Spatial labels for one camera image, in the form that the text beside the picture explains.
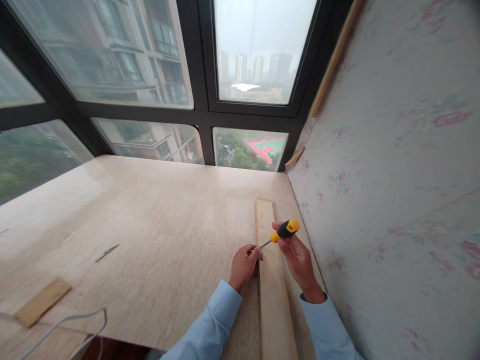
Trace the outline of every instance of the yellow screwdriver handle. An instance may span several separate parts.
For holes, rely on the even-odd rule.
[[[270,240],[272,243],[276,243],[279,239],[289,238],[294,235],[300,229],[300,223],[295,219],[285,221],[277,231],[272,232]]]

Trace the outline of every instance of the small wood block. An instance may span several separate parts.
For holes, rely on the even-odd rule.
[[[255,199],[256,243],[270,240],[275,221],[271,200]],[[262,249],[258,279],[260,282],[261,358],[298,360],[294,326],[285,282],[282,254],[278,244],[269,243]]]
[[[55,305],[72,287],[61,277],[57,277],[42,291],[15,313],[17,320],[29,328],[34,325],[45,312]]]

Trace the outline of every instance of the sports court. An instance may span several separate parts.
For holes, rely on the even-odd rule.
[[[274,155],[282,151],[284,143],[285,138],[252,140],[246,142],[250,149],[260,156],[267,164],[273,163],[269,155]]]

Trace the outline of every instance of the white cable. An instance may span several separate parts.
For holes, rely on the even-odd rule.
[[[58,328],[62,323],[68,321],[68,320],[76,320],[76,319],[84,319],[84,318],[89,318],[95,314],[98,314],[99,312],[103,311],[103,320],[104,324],[101,327],[99,331],[92,337],[89,337],[87,340],[82,342],[79,347],[76,348],[75,352],[73,353],[72,356],[70,356],[70,360],[72,360],[79,352],[82,350],[85,346],[90,344],[92,340],[102,332],[103,329],[105,329],[105,326],[107,326],[108,318],[107,318],[107,308],[102,307],[101,309],[98,309],[95,312],[91,312],[88,314],[82,314],[82,315],[71,315],[63,318],[59,322],[57,322],[55,325],[53,325],[43,336],[38,340],[31,348],[29,348],[18,360],[25,360],[46,338],[49,336],[56,328]],[[103,338],[100,338],[100,354],[98,355],[98,360],[102,359],[102,352],[104,350],[104,340]]]

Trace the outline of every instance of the wooden plank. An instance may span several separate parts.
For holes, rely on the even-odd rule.
[[[31,327],[71,288],[68,282],[57,277],[15,313],[16,319],[25,327]]]
[[[255,199],[256,243],[261,246],[270,239],[275,222],[271,200]],[[262,249],[259,269],[260,336],[262,359],[298,359],[294,326],[290,314],[287,285],[280,249],[270,243]]]
[[[25,328],[13,319],[0,318],[0,359],[18,360],[49,328],[50,325],[41,323]],[[87,336],[83,332],[57,328],[28,359],[68,360]]]
[[[103,336],[167,350],[229,280],[235,252],[256,242],[257,197],[274,199],[279,221],[299,220],[311,249],[286,174],[96,157],[0,206],[0,231],[10,229],[0,236],[0,313],[15,314],[61,274],[72,289],[42,323],[107,307]],[[285,280],[298,355],[314,359],[301,290],[290,273]],[[260,359],[258,280],[241,295],[222,358]],[[99,314],[62,326],[94,334],[102,325]]]
[[[351,4],[350,11],[348,12],[348,15],[345,19],[345,23],[343,24],[343,28],[341,29],[335,49],[333,50],[333,53],[331,55],[330,62],[328,63],[328,67],[326,68],[325,75],[321,80],[320,87],[318,88],[315,99],[313,99],[313,103],[311,105],[308,117],[316,118],[319,114],[320,105],[322,104],[322,100],[324,99],[325,93],[327,92],[330,80],[335,73],[335,68],[337,67],[337,64],[339,62],[340,55],[345,48],[345,43],[347,42],[350,29],[352,28],[355,18],[357,17],[357,13],[359,12],[361,3],[362,0],[353,0],[353,3]]]
[[[304,151],[305,151],[305,147],[302,147],[300,150],[298,150],[298,152],[295,155],[293,155],[291,159],[285,163],[285,166],[287,167],[287,166],[295,165],[299,161]]]

